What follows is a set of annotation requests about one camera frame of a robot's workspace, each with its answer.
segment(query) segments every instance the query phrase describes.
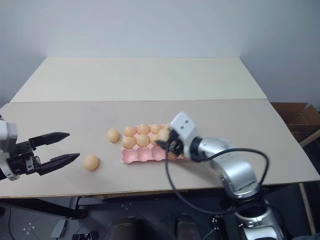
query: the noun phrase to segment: egg carton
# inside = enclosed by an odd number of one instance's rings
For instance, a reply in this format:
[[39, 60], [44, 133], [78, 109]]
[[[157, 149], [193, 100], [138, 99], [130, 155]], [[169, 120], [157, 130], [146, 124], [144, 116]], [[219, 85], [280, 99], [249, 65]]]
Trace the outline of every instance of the egg carton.
[[[152, 135], [154, 135], [152, 132], [149, 132], [147, 134], [149, 139], [151, 138]], [[166, 158], [165, 150], [159, 146], [153, 145], [151, 142], [146, 147], [140, 147], [138, 144], [136, 144], [133, 146], [133, 148], [127, 149], [122, 146], [121, 153], [122, 153], [121, 162], [127, 163], [127, 164], [130, 164], [132, 162], [146, 162], [150, 160], [161, 161]], [[178, 160], [178, 159], [185, 159], [185, 158], [179, 155], [177, 158], [173, 160]]]

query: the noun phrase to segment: black cable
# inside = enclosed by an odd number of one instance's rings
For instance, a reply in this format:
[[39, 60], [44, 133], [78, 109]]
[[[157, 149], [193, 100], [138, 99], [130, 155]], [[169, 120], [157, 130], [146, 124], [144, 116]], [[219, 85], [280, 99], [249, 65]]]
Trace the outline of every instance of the black cable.
[[212, 159], [215, 159], [223, 154], [227, 154], [227, 153], [231, 153], [231, 152], [248, 152], [248, 153], [255, 153], [255, 154], [259, 154], [261, 155], [264, 159], [265, 159], [265, 167], [264, 167], [264, 171], [260, 180], [260, 185], [262, 185], [262, 183], [264, 182], [267, 172], [269, 170], [269, 158], [267, 155], [265, 155], [262, 151], [259, 150], [255, 150], [255, 149], [251, 149], [251, 148], [229, 148], [227, 150], [223, 150], [221, 152], [218, 152], [215, 155], [212, 155], [210, 157], [208, 157], [205, 161], [210, 161]]
[[[205, 210], [205, 209], [202, 209], [200, 207], [197, 207], [195, 205], [193, 205], [192, 203], [190, 203], [189, 201], [187, 201], [181, 194], [180, 192], [177, 190], [176, 186], [174, 185], [172, 179], [171, 179], [171, 176], [170, 176], [170, 173], [169, 173], [169, 158], [168, 158], [168, 153], [169, 153], [169, 143], [167, 143], [166, 147], [165, 147], [165, 172], [166, 172], [166, 176], [168, 178], [168, 181], [173, 189], [173, 192], [177, 195], [177, 197], [183, 201], [186, 205], [188, 205], [190, 208], [192, 209], [195, 209], [199, 212], [202, 212], [204, 214], [210, 214], [210, 215], [226, 215], [226, 214], [233, 214], [233, 213], [236, 213], [236, 212], [240, 212], [240, 211], [243, 211], [243, 210], [246, 210], [246, 209], [250, 209], [252, 207], [259, 207], [259, 206], [264, 206], [264, 207], [270, 207], [270, 208], [273, 208], [275, 209], [275, 207], [269, 203], [266, 203], [266, 202], [256, 202], [256, 203], [249, 203], [249, 204], [246, 204], [246, 205], [243, 205], [243, 206], [238, 206], [238, 207], [234, 207], [234, 208], [231, 208], [231, 209], [228, 209], [226, 211], [210, 211], [210, 210]], [[243, 151], [247, 148], [231, 148], [229, 149], [230, 152], [235, 152], [236, 149], [242, 149]], [[211, 156], [210, 158], [214, 158], [214, 157], [217, 157], [219, 155], [223, 154], [222, 152], [220, 153], [217, 153], [213, 156]], [[267, 164], [265, 166], [265, 169], [268, 170], [268, 167], [269, 167], [269, 159], [268, 157], [266, 156], [266, 161], [267, 161]]]
[[9, 230], [9, 234], [10, 234], [10, 237], [12, 238], [12, 240], [16, 240], [16, 239], [14, 238], [14, 236], [12, 236], [12, 233], [11, 233], [10, 221], [11, 221], [11, 207], [10, 207], [10, 210], [9, 210], [8, 230]]

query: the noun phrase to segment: cardboard box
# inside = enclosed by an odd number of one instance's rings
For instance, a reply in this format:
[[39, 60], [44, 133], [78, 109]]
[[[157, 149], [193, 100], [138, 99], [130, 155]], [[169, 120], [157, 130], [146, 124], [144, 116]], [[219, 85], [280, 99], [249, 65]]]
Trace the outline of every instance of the cardboard box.
[[320, 114], [305, 102], [271, 102], [294, 138], [301, 144], [320, 137]]

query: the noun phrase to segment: pink egg carton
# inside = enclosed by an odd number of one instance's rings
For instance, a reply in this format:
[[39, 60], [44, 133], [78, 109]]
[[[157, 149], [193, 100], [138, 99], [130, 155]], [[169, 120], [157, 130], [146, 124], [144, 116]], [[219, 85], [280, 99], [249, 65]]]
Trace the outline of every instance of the pink egg carton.
[[[150, 139], [151, 136], [154, 134], [152, 132], [149, 132], [147, 135]], [[121, 153], [122, 153], [121, 162], [127, 163], [127, 164], [130, 164], [132, 162], [146, 162], [149, 160], [161, 161], [166, 158], [165, 150], [159, 146], [154, 146], [151, 142], [146, 147], [140, 147], [138, 144], [136, 144], [133, 146], [133, 148], [126, 149], [122, 146]], [[185, 159], [185, 158], [179, 155], [174, 160], [177, 160], [177, 159]]]

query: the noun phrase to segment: white wall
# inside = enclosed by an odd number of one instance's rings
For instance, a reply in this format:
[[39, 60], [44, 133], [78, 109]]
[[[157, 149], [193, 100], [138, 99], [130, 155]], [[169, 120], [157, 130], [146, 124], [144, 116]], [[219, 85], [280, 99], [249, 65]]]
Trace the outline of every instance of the white wall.
[[0, 1], [2, 103], [46, 56], [241, 56], [271, 101], [320, 109], [318, 0]]

